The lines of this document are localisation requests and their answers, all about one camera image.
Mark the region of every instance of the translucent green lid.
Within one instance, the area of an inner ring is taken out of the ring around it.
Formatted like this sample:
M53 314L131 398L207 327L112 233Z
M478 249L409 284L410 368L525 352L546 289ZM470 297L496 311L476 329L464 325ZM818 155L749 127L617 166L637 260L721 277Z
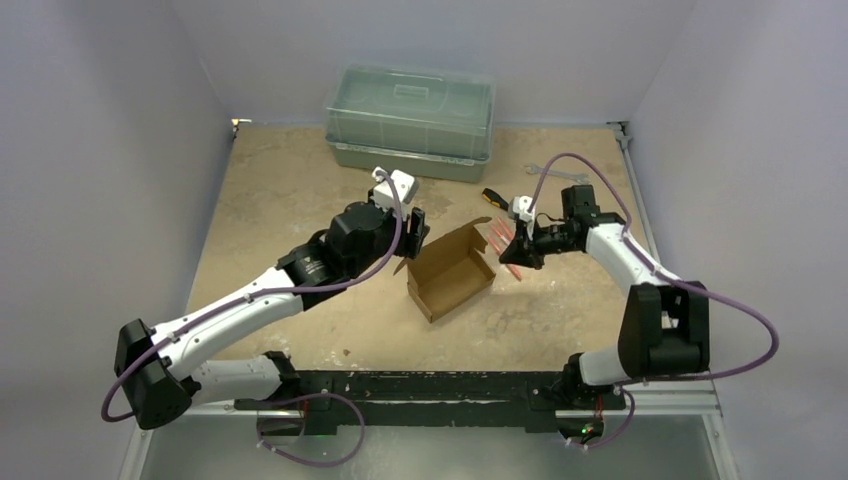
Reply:
M353 65L327 102L327 141L488 162L494 98L485 76Z

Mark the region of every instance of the wrench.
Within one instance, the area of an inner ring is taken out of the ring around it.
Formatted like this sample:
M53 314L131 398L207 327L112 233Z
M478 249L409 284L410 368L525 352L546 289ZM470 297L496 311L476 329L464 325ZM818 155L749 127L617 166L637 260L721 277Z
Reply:
M535 163L528 163L524 165L524 171L530 175L538 175L542 173L544 168L536 165ZM575 183L580 185L588 185L589 184L589 174L588 173L567 173L567 172L558 172L556 170L548 170L548 175L552 175L554 177L562 177L572 180Z

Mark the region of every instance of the plastic storage container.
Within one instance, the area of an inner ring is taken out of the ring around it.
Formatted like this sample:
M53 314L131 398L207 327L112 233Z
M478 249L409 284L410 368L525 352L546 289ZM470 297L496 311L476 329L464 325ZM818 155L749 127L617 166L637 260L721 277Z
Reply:
M478 182L494 99L484 76L353 65L329 96L327 143L342 166Z

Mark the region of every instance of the black mounting base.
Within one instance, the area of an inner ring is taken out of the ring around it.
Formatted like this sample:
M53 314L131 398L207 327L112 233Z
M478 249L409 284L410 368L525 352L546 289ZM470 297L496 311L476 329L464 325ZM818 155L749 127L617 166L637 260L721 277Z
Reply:
M367 425L409 427L522 427L527 433L558 432L573 419L557 410L584 410L557 391L561 372L359 372L301 370L286 400L326 390L353 401ZM603 395L604 409L623 410L624 400ZM267 402L237 400L237 410L276 410ZM295 411L296 407L287 407ZM329 399L310 400L307 435L332 435L340 425L358 425L349 407ZM285 429L279 434L291 434Z

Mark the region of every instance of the black screwdriver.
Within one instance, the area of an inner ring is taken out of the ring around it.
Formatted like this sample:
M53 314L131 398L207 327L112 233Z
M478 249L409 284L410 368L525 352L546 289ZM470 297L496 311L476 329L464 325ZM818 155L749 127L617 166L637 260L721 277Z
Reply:
M485 198L487 202L500 208L503 211L509 210L509 202L504 200L504 198L500 196L498 192L492 190L491 188L483 189L483 198Z

